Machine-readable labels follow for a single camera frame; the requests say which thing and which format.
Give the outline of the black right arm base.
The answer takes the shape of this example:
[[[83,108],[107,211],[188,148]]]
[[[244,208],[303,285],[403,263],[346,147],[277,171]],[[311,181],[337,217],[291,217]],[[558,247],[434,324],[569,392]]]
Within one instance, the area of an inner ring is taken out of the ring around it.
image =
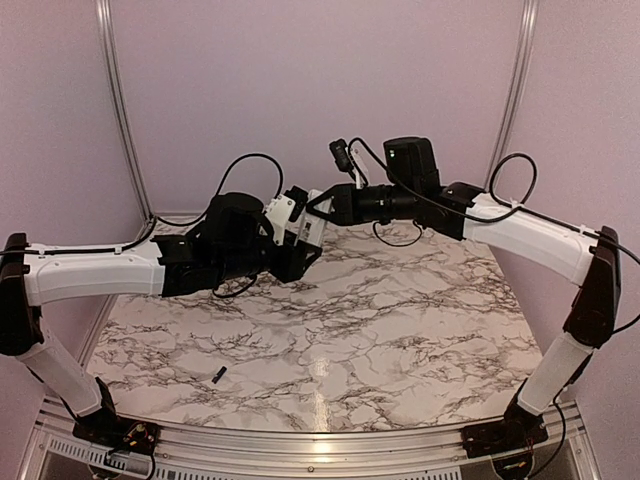
[[[463,448],[469,458],[532,447],[548,440],[542,415],[533,415],[514,396],[501,419],[463,427]]]

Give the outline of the white air conditioner remote control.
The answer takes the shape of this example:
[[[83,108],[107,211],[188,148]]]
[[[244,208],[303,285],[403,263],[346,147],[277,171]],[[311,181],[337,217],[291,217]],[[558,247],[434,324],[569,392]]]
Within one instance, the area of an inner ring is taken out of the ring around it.
[[[320,190],[311,189],[308,203],[315,200],[322,193]],[[313,208],[323,214],[329,214],[332,211],[331,201],[330,198],[322,200],[315,204]],[[320,218],[317,214],[307,213],[306,210],[303,211],[298,221],[296,243],[301,241],[322,247],[326,225],[327,220]]]

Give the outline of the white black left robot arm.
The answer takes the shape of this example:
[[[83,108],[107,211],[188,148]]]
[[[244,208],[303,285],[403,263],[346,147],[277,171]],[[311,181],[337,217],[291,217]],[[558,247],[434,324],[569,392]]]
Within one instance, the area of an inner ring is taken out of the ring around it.
[[[285,193],[268,205],[244,193],[216,195],[202,220],[182,235],[130,245],[62,249],[9,237],[1,255],[1,352],[27,366],[86,420],[106,445],[125,438],[104,386],[88,376],[41,322],[44,304],[99,295],[176,297],[216,290],[267,272],[297,281],[321,255],[325,220],[306,199]]]

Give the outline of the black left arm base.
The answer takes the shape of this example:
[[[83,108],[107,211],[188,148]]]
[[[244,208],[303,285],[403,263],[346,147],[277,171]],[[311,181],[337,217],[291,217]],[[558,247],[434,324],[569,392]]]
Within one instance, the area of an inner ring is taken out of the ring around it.
[[[153,455],[160,436],[156,423],[119,415],[107,385],[95,378],[100,392],[100,408],[87,415],[73,414],[73,435],[110,448],[111,453],[126,451]]]

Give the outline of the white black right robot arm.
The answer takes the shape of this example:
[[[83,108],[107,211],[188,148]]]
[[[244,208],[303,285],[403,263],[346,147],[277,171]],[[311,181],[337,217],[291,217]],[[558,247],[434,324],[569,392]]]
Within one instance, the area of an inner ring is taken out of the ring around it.
[[[443,186],[432,143],[425,137],[387,140],[383,148],[385,156],[377,162],[389,184],[335,185],[311,200],[307,212],[338,226],[411,220],[451,239],[521,256],[579,288],[561,334],[496,425],[496,440],[515,448],[614,334],[621,296],[617,233],[567,224],[463,182]]]

